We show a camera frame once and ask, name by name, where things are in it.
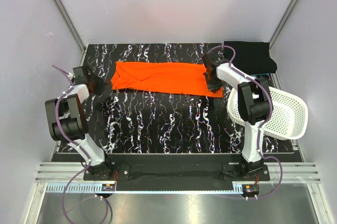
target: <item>white panel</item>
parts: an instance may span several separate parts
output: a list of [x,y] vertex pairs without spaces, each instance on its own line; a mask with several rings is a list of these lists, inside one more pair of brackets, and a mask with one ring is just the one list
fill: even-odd
[[281,31],[272,56],[285,91],[308,105],[309,123],[301,143],[314,161],[337,219],[337,1],[299,0]]
[[52,0],[0,0],[0,223],[23,223],[39,164],[51,155],[44,102],[66,89],[80,51]]
[[62,0],[83,41],[268,42],[290,0]]

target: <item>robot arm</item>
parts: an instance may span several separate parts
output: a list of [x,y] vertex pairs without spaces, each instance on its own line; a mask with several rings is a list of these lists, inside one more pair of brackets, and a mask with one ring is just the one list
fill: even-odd
[[[244,147],[242,150],[242,171],[244,173],[259,170],[263,167],[263,159],[257,150],[257,141],[259,146],[263,143],[263,129],[259,126],[269,114],[269,104],[267,97],[254,83],[243,77],[243,72],[239,74],[239,69],[230,66],[224,60],[218,60],[217,55],[203,56],[203,63],[206,67],[205,78],[209,91],[219,90],[223,83],[227,82],[237,90],[238,110],[241,118],[244,120],[245,134]],[[254,78],[264,89],[269,92],[268,82],[265,78]]]
[[[91,166],[88,172],[94,179],[109,179],[113,174],[112,163],[104,150],[97,146],[88,134],[88,124],[82,107],[82,103],[89,98],[90,94],[103,92],[106,82],[95,76],[88,66],[76,67],[73,70],[74,89],[62,99],[58,108],[62,130],[91,157]],[[74,148],[88,164],[87,155],[77,145],[67,141],[61,134],[55,115],[58,99],[51,99],[45,102],[49,132],[55,141],[61,141]]]

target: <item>orange cloth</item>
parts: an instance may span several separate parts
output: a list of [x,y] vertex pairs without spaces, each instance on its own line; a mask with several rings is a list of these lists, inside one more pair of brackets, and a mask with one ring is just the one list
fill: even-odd
[[116,62],[112,89],[136,89],[160,93],[203,95],[222,98],[223,88],[208,91],[203,65],[188,63]]

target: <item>metal floor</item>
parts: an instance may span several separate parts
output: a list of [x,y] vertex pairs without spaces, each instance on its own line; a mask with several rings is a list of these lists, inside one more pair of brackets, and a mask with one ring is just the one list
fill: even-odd
[[[272,190],[261,185],[261,195]],[[66,224],[61,196],[46,193],[39,224]],[[105,204],[98,199],[78,203],[90,194],[67,194],[66,209],[75,223],[96,224],[105,214]],[[220,195],[146,195],[115,194],[108,198],[113,208],[104,223],[113,224],[206,224],[206,223],[319,223],[306,185],[282,185],[272,196],[245,201],[241,196]]]

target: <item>laundry basket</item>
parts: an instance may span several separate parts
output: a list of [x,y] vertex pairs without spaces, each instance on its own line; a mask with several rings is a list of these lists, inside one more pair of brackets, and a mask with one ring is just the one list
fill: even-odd
[[[308,107],[299,97],[270,87],[273,114],[266,123],[264,134],[279,140],[301,138],[308,124]],[[231,120],[244,126],[237,109],[237,91],[232,89],[228,99],[227,112]]]

